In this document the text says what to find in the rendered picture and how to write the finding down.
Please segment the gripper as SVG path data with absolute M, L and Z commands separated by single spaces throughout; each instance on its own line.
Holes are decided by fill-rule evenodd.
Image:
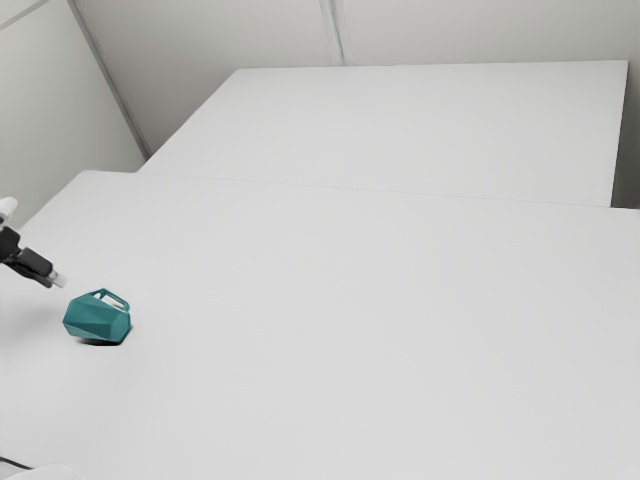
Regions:
M 66 278 L 54 269 L 48 259 L 29 248 L 21 250 L 20 240 L 21 235 L 16 230 L 6 225 L 0 226 L 0 262 L 45 288 L 66 284 Z

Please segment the teal faceted mug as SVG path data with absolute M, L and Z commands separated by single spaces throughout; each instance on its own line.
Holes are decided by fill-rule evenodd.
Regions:
M 130 305 L 101 288 L 72 299 L 62 323 L 71 336 L 119 344 L 131 331 Z

